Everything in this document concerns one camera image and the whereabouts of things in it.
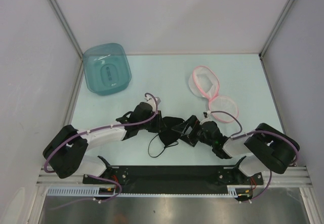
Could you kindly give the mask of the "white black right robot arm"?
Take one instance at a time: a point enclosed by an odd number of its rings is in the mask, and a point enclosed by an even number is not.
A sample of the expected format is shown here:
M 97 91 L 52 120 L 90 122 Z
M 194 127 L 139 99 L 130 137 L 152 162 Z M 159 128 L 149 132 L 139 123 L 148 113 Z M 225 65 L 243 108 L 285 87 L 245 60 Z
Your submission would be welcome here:
M 283 174 L 296 162 L 300 150 L 296 141 L 266 123 L 248 133 L 239 130 L 226 136 L 209 117 L 199 121 L 191 116 L 173 123 L 171 132 L 192 147 L 199 142 L 208 145 L 219 159 L 237 158 L 236 164 L 224 173 L 225 183 L 245 184 L 264 171 Z

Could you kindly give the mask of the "pink mesh laundry bag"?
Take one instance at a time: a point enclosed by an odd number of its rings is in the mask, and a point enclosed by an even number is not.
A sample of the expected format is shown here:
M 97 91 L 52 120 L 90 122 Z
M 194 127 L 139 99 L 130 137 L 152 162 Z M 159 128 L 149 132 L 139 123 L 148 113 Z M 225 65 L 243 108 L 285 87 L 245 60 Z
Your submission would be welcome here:
M 231 123 L 238 118 L 237 104 L 230 97 L 220 95 L 220 82 L 216 74 L 207 66 L 197 66 L 188 79 L 191 92 L 208 101 L 207 109 L 219 122 Z

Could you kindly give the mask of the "black bra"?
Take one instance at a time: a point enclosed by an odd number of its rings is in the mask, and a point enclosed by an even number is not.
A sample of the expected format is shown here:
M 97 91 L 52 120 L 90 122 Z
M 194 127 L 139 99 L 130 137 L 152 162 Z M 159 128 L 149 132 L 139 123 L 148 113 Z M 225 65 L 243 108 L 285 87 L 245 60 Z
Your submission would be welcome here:
M 158 133 L 148 144 L 147 153 L 151 158 L 158 158 L 165 151 L 165 149 L 177 146 L 179 144 L 178 140 L 180 139 L 181 133 L 174 131 L 172 128 L 184 123 L 184 120 L 176 117 L 164 117 L 163 121 L 166 125 L 166 129 Z M 150 146 L 157 137 L 159 137 L 160 141 L 164 144 L 164 148 L 158 155 L 153 156 L 150 153 Z

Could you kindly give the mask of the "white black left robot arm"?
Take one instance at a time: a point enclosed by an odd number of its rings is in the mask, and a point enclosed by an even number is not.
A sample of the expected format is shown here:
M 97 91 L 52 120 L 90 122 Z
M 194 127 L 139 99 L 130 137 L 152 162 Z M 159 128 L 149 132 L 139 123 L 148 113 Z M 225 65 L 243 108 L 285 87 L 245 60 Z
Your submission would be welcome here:
M 43 151 L 44 171 L 56 173 L 65 179 L 75 173 L 93 175 L 100 183 L 112 177 L 112 167 L 102 156 L 87 156 L 86 151 L 110 143 L 124 141 L 140 130 L 157 133 L 161 129 L 161 116 L 156 98 L 139 103 L 110 125 L 80 131 L 72 125 L 64 126 Z

